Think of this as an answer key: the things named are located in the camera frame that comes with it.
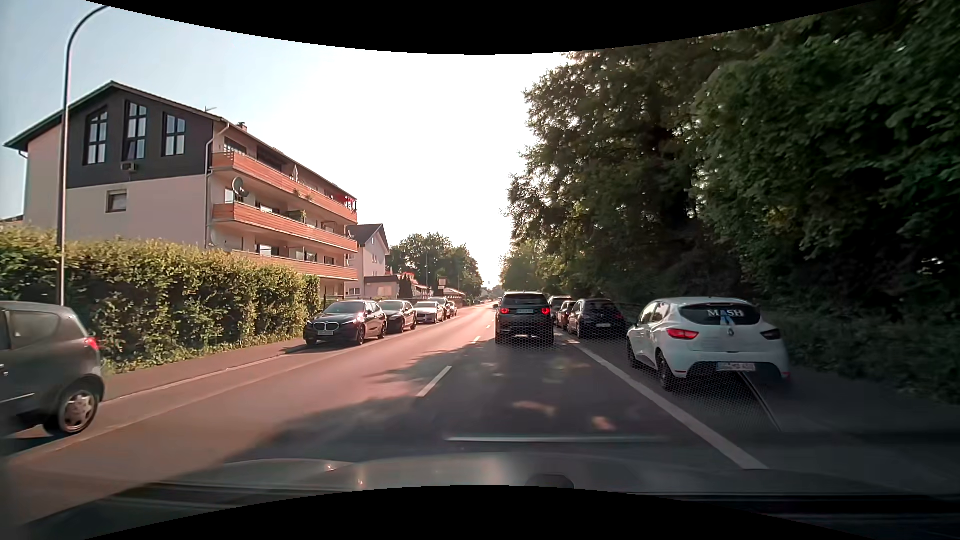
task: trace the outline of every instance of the hedge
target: hedge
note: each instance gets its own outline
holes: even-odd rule
[[[960,327],[786,311],[763,316],[783,331],[797,365],[960,405]]]
[[[160,240],[68,242],[66,303],[114,373],[299,334],[320,280],[278,264]],[[54,304],[56,237],[0,229],[0,300]]]

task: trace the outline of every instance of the street lamp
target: street lamp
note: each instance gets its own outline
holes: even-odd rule
[[[57,196],[59,223],[57,224],[57,247],[60,250],[60,264],[57,266],[57,297],[61,306],[66,306],[66,148],[70,134],[70,67],[73,61],[73,40],[77,33],[93,15],[109,6],[101,6],[88,13],[74,27],[70,39],[66,42],[66,67],[63,70],[63,117],[60,120],[60,193]]]

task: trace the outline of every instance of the wooden balcony railing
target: wooden balcony railing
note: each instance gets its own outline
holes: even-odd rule
[[[312,274],[321,278],[332,280],[344,280],[347,282],[357,281],[356,268],[347,268],[346,266],[336,266],[334,264],[322,264],[320,262],[311,262],[309,260],[298,260],[295,258],[284,257],[265,257],[258,253],[248,251],[231,251],[231,255],[236,257],[248,258],[260,264],[283,264],[290,266],[302,274]]]
[[[214,221],[235,221],[253,225],[276,233],[290,234],[299,238],[320,242],[327,246],[357,253],[357,242],[345,236],[315,229],[305,223],[273,212],[265,212],[243,203],[213,205]]]
[[[309,203],[328,210],[354,225],[357,223],[356,209],[348,208],[330,199],[320,191],[313,189],[309,185],[297,182],[273,167],[261,163],[246,154],[240,154],[239,152],[217,152],[213,155],[213,168],[215,170],[233,169],[238,173],[270,184],[291,195],[298,193],[303,200],[307,200],[306,197],[309,196]]]

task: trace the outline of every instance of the car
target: car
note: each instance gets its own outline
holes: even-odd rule
[[[567,300],[560,306],[560,310],[557,311],[557,327],[566,331],[566,319],[570,316],[570,310],[573,309],[573,305],[576,302],[572,300]]]
[[[691,377],[756,373],[785,384],[790,360],[780,330],[738,298],[682,297],[651,302],[627,331],[634,367],[655,370],[673,391]]]
[[[436,302],[421,300],[414,304],[417,312],[417,324],[435,325],[442,323],[446,318],[446,311]]]
[[[0,411],[15,430],[89,428],[104,399],[104,359],[70,307],[0,302]]]
[[[453,316],[453,304],[446,298],[441,298],[437,296],[430,297],[426,299],[427,302],[436,302],[438,306],[444,309],[444,319],[449,319]]]
[[[536,337],[542,345],[554,343],[553,320],[546,295],[539,292],[508,292],[500,301],[495,319],[496,344],[515,335]]]
[[[551,296],[549,299],[550,302],[550,316],[553,318],[553,322],[556,325],[557,323],[557,314],[560,312],[560,308],[564,305],[564,302],[572,301],[573,298],[570,296]]]
[[[387,316],[387,332],[403,333],[417,329],[417,311],[406,300],[384,300],[380,302],[383,314]]]
[[[606,298],[585,298],[574,303],[566,318],[567,330],[577,339],[598,335],[623,337],[627,321],[613,301]]]
[[[372,335],[386,337],[387,315],[380,305],[369,300],[334,302],[303,325],[303,340],[308,347],[318,341],[360,346]]]

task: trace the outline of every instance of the red taillight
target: red taillight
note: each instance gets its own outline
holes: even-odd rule
[[[693,339],[694,337],[700,335],[698,331],[680,330],[676,328],[668,328],[666,329],[666,333],[670,337],[675,337],[677,339]]]

